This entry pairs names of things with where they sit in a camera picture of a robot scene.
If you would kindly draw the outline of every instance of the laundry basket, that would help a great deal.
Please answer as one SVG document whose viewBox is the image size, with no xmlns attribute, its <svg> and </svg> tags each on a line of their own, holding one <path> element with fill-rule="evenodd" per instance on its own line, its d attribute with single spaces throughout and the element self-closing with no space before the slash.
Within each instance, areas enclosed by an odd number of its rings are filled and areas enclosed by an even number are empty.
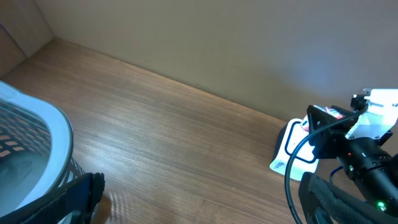
<svg viewBox="0 0 398 224">
<path fill-rule="evenodd" d="M 58 108 L 0 82 L 0 217 L 84 174 Z"/>
</svg>

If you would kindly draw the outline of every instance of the green led light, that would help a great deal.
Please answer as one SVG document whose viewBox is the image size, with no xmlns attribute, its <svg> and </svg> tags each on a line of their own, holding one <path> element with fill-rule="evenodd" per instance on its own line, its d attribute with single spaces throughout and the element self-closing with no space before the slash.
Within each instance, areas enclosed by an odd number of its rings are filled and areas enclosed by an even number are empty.
<svg viewBox="0 0 398 224">
<path fill-rule="evenodd" d="M 387 210 L 386 205 L 383 202 L 378 202 L 377 207 L 380 211 L 384 212 Z"/>
</svg>

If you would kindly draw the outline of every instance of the wood grain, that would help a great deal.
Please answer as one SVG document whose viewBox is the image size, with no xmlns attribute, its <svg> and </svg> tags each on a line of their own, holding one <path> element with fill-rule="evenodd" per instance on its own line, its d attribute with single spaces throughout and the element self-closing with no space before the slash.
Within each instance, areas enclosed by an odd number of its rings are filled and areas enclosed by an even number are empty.
<svg viewBox="0 0 398 224">
<path fill-rule="evenodd" d="M 293 222 L 269 169 L 285 121 L 62 40 L 4 80 L 70 118 L 73 157 L 105 174 L 97 223 Z"/>
</svg>

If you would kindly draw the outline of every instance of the beige wall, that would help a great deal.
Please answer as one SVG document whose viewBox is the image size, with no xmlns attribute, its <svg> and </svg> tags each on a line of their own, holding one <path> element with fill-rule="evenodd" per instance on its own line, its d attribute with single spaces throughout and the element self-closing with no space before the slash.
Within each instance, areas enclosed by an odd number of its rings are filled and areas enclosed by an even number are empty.
<svg viewBox="0 0 398 224">
<path fill-rule="evenodd" d="M 26 59 L 26 55 L 0 24 L 0 78 Z"/>
<path fill-rule="evenodd" d="M 278 118 L 398 87 L 397 0 L 35 0 L 55 35 Z"/>
<path fill-rule="evenodd" d="M 28 57 L 53 38 L 33 0 L 0 0 L 0 24 Z"/>
</svg>

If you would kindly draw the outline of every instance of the mesh basket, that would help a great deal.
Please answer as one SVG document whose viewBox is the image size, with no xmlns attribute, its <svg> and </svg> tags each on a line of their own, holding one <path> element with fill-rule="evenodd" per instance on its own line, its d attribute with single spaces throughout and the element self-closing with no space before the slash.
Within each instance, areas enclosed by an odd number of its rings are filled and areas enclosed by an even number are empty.
<svg viewBox="0 0 398 224">
<path fill-rule="evenodd" d="M 0 82 L 0 217 L 84 174 L 72 145 L 59 109 Z"/>
</svg>

